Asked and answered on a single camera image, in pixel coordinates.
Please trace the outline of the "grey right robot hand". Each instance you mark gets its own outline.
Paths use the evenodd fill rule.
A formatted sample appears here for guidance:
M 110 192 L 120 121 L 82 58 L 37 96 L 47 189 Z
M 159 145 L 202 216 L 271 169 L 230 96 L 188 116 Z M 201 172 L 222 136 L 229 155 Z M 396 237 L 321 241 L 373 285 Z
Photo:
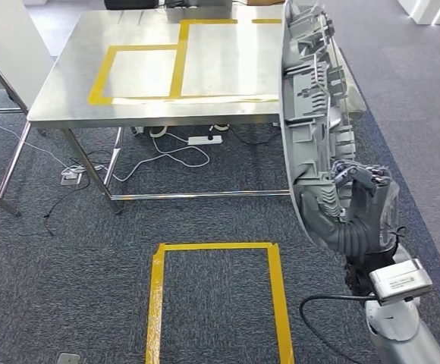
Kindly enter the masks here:
M 398 223 L 399 187 L 388 168 L 342 159 L 334 163 L 331 177 L 336 192 L 351 185 L 349 207 L 344 216 L 330 216 L 314 193 L 300 193 L 301 221 L 312 241 L 348 257 L 381 253 L 395 244 L 391 232 Z

